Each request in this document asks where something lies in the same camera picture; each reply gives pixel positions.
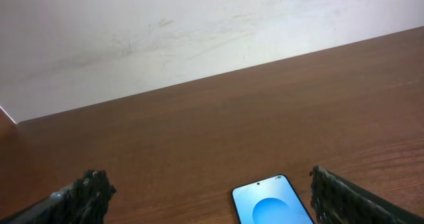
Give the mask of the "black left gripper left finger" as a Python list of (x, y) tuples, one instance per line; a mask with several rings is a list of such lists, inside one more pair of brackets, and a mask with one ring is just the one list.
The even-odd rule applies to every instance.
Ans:
[(116, 192), (106, 171), (87, 170), (82, 178), (3, 218), (1, 224), (102, 224)]

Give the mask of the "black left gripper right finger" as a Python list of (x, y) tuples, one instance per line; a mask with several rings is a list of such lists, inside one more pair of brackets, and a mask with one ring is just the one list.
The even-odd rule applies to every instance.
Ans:
[(309, 173), (311, 206), (318, 223), (423, 224), (423, 218), (326, 170)]

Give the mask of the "blue screen Galaxy smartphone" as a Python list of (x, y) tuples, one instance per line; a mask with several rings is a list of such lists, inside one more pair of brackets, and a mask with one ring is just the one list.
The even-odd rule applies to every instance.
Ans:
[(310, 214), (283, 174), (232, 190), (241, 224), (313, 224)]

